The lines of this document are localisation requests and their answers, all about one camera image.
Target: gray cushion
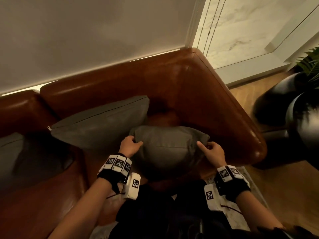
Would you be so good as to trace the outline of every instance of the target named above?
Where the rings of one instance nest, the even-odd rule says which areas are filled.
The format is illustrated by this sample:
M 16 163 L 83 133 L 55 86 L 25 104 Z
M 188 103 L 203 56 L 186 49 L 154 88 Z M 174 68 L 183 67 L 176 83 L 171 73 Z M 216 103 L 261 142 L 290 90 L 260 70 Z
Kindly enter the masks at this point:
M 143 142 L 132 158 L 134 166 L 152 181 L 188 173 L 204 157 L 196 142 L 207 144 L 209 139 L 207 134 L 184 126 L 139 126 L 130 135 Z
M 108 150 L 118 147 L 133 127 L 143 124 L 148 106 L 147 96 L 98 106 L 57 122 L 51 134 L 84 150 Z
M 49 133 L 0 138 L 0 191 L 34 185 L 64 171 L 73 161 L 69 145 Z

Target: brown leather sofa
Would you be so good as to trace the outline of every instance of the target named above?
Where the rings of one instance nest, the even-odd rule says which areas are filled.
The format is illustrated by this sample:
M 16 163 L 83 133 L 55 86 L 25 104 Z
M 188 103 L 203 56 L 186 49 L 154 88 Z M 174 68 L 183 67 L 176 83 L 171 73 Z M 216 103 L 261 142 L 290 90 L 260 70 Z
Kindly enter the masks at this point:
M 219 143 L 233 165 L 261 161 L 266 145 L 212 66 L 195 48 L 170 52 L 72 76 L 43 86 L 40 94 L 23 91 L 0 98 L 2 136 L 26 129 L 46 129 L 58 119 L 131 96 L 150 99 L 149 124 L 184 125 L 199 129 Z M 21 191 L 1 195 L 0 233 L 3 238 L 45 238 L 92 184 L 105 158 L 76 152 L 75 162 L 62 174 Z M 215 173 L 207 161 L 192 175 Z M 179 178 L 175 182 L 185 181 Z M 165 181 L 153 184 L 163 190 Z M 123 201 L 107 200 L 99 224 L 114 221 Z

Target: human hand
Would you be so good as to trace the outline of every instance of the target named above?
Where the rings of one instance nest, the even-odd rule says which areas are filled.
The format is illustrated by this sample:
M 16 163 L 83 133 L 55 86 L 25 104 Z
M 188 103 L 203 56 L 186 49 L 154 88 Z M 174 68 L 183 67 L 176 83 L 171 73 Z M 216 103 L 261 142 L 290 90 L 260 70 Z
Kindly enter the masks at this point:
M 221 146 L 215 142 L 209 142 L 208 145 L 212 148 L 206 148 L 200 141 L 197 141 L 197 146 L 202 150 L 208 161 L 214 165 L 215 168 L 223 167 L 226 164 L 225 152 Z
M 121 142 L 119 153 L 124 154 L 127 158 L 132 157 L 139 148 L 143 145 L 143 142 L 133 142 L 134 136 L 128 136 Z

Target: wooden floor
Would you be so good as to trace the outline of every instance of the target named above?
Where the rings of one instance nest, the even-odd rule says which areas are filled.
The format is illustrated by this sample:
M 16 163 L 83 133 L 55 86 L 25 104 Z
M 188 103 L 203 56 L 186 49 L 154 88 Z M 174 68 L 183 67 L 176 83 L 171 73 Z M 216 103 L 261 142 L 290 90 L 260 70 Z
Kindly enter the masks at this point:
M 288 75 L 279 73 L 230 91 L 251 117 L 257 97 Z M 319 235 L 319 171 L 306 161 L 268 170 L 246 169 L 279 220 Z

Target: black wrist strap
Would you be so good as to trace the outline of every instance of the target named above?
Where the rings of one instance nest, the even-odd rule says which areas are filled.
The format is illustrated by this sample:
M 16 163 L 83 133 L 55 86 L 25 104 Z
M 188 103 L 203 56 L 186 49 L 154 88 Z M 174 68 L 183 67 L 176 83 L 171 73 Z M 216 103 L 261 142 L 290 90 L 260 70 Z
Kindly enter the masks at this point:
M 126 183 L 132 166 L 132 161 L 124 154 L 110 155 L 98 172 L 98 178 L 106 179 L 112 185 L 112 190 L 119 193 L 118 183 Z
M 226 195 L 226 199 L 234 203 L 241 192 L 250 191 L 242 174 L 231 165 L 218 168 L 214 181 L 219 194 Z

